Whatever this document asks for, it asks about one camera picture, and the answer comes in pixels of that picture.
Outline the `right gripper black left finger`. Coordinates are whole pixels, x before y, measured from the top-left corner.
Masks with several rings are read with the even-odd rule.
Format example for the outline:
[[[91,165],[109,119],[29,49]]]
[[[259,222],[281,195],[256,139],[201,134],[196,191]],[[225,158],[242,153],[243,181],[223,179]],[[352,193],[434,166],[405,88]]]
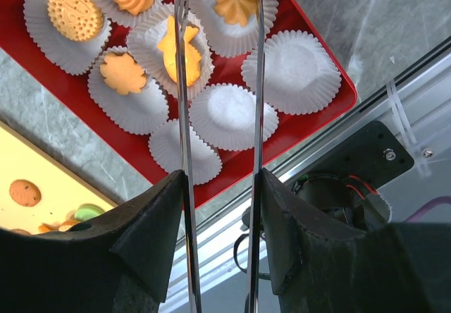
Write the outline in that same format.
[[[157,312],[183,207],[182,171],[66,232],[1,231],[2,312]]]

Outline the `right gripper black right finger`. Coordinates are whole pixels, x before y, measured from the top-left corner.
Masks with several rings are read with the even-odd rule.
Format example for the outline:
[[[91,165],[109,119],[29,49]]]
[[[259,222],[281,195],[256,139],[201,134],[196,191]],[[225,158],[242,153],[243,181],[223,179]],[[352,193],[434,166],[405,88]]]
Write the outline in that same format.
[[[350,227],[263,171],[262,221],[282,312],[449,312],[450,226]]]

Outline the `maple leaf cookie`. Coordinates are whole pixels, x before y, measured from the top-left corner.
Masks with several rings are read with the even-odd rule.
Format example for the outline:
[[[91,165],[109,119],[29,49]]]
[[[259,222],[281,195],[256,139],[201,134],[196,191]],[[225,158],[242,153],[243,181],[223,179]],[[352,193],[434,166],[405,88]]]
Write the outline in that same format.
[[[147,84],[143,68],[128,52],[109,52],[99,66],[104,82],[119,95],[140,93]]]

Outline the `steel tongs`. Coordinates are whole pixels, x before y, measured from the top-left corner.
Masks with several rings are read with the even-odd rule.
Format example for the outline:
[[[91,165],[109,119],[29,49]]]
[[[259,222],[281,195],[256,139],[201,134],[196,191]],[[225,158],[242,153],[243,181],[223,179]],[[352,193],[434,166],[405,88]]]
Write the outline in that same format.
[[[201,312],[201,290],[199,278],[199,262],[197,251],[197,232],[194,215],[194,181],[192,175],[192,158],[190,142],[190,124],[188,113],[187,81],[185,68],[185,28],[187,25],[189,0],[174,0],[175,17],[175,63],[178,87],[178,115],[180,126],[180,148],[182,170],[185,184],[183,185],[183,202],[185,210],[185,241],[187,255],[188,297],[191,312]],[[262,200],[262,161],[264,133],[264,11],[263,2],[257,5],[259,21],[259,36],[257,42],[257,90],[254,134],[254,172],[252,184],[252,202],[250,210],[250,233],[247,260],[247,276],[249,281],[246,312],[258,311],[259,296],[259,248],[260,222]]]

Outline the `beige dotted round cookie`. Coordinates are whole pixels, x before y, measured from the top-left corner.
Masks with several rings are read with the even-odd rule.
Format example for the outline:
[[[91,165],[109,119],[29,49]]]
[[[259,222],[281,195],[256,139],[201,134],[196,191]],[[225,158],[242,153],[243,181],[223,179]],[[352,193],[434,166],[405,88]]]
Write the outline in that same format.
[[[59,227],[58,227],[58,231],[60,232],[66,232],[68,230],[70,230],[73,226],[76,226],[80,223],[80,221],[77,220],[66,220],[64,221]]]

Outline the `small orange fish cookie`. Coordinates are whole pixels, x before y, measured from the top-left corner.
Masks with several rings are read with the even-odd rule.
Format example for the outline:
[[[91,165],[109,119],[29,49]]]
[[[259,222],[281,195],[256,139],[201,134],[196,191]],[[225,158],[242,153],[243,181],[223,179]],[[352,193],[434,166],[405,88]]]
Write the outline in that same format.
[[[48,224],[42,223],[41,225],[38,226],[39,234],[48,233],[48,232],[52,232],[52,231],[58,231],[58,230],[59,230],[59,225],[53,226],[53,225],[48,225]]]

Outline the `yellow cookie tray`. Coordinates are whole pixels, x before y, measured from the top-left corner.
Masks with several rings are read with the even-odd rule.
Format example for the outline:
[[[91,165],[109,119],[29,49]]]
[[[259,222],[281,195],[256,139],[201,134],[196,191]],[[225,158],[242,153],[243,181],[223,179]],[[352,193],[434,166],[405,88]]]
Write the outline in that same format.
[[[18,204],[10,195],[17,180],[34,184],[41,200],[32,207]],[[1,228],[31,235],[47,227],[58,230],[72,220],[84,204],[109,211],[117,204],[93,188],[5,123],[1,123]]]

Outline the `chocolate chip cookie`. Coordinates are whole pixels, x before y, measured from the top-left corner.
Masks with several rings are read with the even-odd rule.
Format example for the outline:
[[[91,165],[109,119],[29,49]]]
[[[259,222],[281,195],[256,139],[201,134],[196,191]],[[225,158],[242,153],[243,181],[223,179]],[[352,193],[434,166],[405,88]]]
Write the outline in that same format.
[[[23,207],[33,207],[37,205],[42,195],[39,188],[28,180],[15,180],[9,188],[11,199]]]

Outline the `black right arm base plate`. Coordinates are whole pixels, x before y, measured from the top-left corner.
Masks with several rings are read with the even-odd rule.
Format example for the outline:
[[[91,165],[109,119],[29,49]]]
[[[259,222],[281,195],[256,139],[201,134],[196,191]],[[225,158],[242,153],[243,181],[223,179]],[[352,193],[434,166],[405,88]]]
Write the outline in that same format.
[[[380,121],[363,128],[326,152],[284,185],[264,173],[264,199],[270,196],[300,198],[320,209],[351,207],[411,169],[414,159]]]

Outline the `aluminium table rail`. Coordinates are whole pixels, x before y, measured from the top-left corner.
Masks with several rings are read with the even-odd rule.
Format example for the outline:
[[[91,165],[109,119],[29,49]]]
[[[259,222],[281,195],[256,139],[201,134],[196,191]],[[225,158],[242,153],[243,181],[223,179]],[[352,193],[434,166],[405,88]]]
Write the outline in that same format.
[[[267,165],[280,182],[296,188],[317,170],[356,175],[354,186],[376,190],[369,200],[371,219],[399,221],[411,207],[394,196],[396,178],[418,169],[430,178],[432,164],[450,160],[450,42],[444,41],[406,71],[374,92],[345,116],[333,121]],[[242,215],[251,204],[248,180],[211,201],[198,237],[202,290],[227,281],[247,264],[247,227]]]

